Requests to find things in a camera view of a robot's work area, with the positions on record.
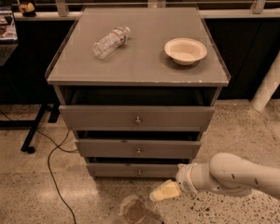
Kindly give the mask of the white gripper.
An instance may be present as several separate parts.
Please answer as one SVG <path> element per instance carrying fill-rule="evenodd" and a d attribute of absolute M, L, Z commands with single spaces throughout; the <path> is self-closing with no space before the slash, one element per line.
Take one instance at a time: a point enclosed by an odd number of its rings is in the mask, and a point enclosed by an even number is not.
<path fill-rule="evenodd" d="M 194 166 L 195 163 L 178 164 L 178 172 L 175 175 L 175 180 L 177 183 L 171 179 L 165 181 L 149 194 L 150 200 L 152 202 L 158 202 L 165 199 L 174 198 L 180 195 L 181 190 L 188 194 L 197 194 L 198 190 L 195 188 L 191 179 L 191 171 Z"/>

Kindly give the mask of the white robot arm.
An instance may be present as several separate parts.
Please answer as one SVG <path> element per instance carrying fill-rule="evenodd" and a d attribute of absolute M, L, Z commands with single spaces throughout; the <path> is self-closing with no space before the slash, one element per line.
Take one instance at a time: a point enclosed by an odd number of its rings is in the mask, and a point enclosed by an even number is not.
<path fill-rule="evenodd" d="M 280 169 L 255 164 L 230 153 L 218 153 L 209 162 L 179 164 L 175 181 L 167 180 L 154 189 L 153 202 L 209 191 L 234 197 L 259 190 L 280 201 Z"/>

